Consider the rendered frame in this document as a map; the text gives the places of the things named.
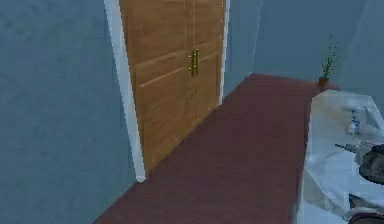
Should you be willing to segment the green plant in brown pot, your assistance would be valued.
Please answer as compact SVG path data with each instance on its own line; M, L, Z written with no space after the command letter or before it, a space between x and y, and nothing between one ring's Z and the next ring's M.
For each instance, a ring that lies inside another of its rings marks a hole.
M340 58L338 44L338 41L333 40L333 35L330 35L325 58L321 63L321 75L317 84L320 89L325 89L328 86L331 75L338 67L338 60Z

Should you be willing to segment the brown wooden double door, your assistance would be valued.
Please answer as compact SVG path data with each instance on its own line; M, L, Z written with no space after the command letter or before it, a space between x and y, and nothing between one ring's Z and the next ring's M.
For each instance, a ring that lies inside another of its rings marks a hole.
M119 0L144 169L217 108L225 0ZM199 49L199 74L188 70Z

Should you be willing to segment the dark grey round object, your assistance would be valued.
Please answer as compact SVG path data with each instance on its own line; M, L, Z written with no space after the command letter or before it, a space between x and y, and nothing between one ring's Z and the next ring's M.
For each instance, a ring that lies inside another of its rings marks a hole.
M384 185L384 144L373 146L363 156L359 174L367 181Z

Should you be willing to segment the white bathroom sink counter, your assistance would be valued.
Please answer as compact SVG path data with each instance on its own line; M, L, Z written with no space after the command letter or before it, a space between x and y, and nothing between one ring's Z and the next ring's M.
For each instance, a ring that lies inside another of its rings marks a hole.
M351 114L365 109L362 134L347 133ZM335 144L357 146L356 153ZM359 213L373 214L384 224L384 185L359 174L363 156L384 144L384 119L368 95L327 90L312 99L305 162L294 224L362 224Z

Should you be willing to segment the thin dark stick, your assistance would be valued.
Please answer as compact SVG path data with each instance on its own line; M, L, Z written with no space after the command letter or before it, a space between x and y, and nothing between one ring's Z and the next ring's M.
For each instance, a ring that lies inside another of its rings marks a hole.
M357 151L357 146L356 145L351 145L351 144L345 144L345 145L340 145L340 144L335 144L336 147L342 148L346 151L356 153Z

